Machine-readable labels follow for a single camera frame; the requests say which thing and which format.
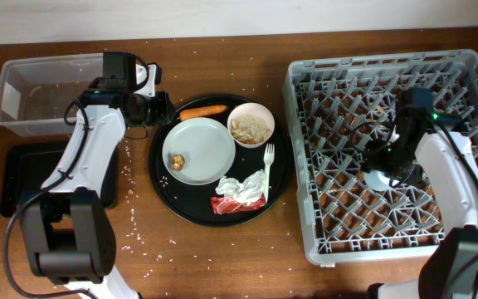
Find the white napkin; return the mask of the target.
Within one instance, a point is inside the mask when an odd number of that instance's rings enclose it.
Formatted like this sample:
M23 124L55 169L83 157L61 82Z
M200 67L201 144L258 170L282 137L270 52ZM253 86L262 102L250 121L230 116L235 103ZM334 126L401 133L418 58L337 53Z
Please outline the white napkin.
M217 195L232 198L238 203L250 205L259 200L265 191L266 174L261 170L248 176L242 182L238 179L223 176L219 179L215 191Z

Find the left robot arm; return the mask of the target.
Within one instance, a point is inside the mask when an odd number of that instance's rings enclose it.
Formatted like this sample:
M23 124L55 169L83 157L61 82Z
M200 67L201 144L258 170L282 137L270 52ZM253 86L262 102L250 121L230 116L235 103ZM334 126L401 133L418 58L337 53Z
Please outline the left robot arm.
M24 297L10 269L12 229L20 224L32 273L62 292L50 297L139 298L115 266L115 232L100 201L105 175L130 127L169 124L175 108L156 91L162 69L128 52L106 52L101 76L73 99L74 131L56 168L38 194L18 204L3 241L3 265L11 286Z

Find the orange carrot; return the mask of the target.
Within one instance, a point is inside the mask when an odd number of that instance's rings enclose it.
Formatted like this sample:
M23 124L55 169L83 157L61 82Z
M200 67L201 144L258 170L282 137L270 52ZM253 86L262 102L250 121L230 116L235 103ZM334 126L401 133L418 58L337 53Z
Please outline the orange carrot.
M210 105L199 108L182 110L179 114L181 121L190 120L192 118L217 115L227 110L226 105Z

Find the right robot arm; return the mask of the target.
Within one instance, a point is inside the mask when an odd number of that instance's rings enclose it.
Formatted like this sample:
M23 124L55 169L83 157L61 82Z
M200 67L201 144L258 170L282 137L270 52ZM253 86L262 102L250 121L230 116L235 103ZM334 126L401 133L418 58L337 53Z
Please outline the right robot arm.
M429 89L403 91L388 137L362 151L366 185L377 191L427 178L446 237L422 267L418 279L375 283L369 298L478 298L478 167L466 123L435 111Z

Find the light blue cup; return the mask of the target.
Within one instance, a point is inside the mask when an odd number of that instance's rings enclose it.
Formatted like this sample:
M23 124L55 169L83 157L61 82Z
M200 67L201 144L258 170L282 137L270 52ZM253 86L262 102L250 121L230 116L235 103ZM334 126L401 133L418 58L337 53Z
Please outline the light blue cup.
M384 172L372 170L363 173L364 182L369 188L375 191L386 191L398 183L396 179L391 179Z

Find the grey plate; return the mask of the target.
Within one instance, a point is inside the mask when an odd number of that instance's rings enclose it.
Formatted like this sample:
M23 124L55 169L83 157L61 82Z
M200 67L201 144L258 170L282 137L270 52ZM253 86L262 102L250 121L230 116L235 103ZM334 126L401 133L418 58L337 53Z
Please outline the grey plate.
M185 158L182 171L170 168L171 156L175 154ZM209 118L181 121L168 132L162 148L166 170L188 185L218 181L232 167L235 155L235 141L227 127Z

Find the beige bowl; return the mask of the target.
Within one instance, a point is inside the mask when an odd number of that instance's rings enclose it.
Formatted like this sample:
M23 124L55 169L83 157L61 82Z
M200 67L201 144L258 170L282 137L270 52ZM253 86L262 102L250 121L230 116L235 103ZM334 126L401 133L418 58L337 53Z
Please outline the beige bowl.
M232 110L231 114L228 116L227 128L228 128L228 131L229 131L230 135L232 135L232 133L231 133L231 120L236 119L237 117L239 117L241 115L245 115L245 114L255 115L255 116L258 116L258 117L262 118L266 122L267 126L271 129L270 137L275 132L276 123L275 123L275 118L274 118L273 114L266 107L264 107L263 105L250 102L250 103L241 104L241 105L237 106L236 108L234 108ZM245 145L245 144L240 143L239 141L236 141L235 139L234 140L242 147L245 147L245 148L248 148L248 149L253 149L253 148L260 147L265 142L267 142L268 139L266 141L262 142L261 144L258 144L258 145Z

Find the brown food scrap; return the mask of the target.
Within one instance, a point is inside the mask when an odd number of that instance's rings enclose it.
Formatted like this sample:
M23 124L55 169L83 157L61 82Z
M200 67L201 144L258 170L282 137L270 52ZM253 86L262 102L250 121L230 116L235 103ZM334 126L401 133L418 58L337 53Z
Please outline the brown food scrap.
M181 154L171 156L170 168L174 171L182 171L185 165L185 158Z

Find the rice and food scraps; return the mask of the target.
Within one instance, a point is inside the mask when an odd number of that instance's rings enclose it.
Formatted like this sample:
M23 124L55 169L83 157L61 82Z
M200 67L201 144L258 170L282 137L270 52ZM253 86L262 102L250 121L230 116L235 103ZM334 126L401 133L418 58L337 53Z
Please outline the rice and food scraps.
M231 120L232 137L245 145L258 145L270 137L271 129L255 115L241 115Z

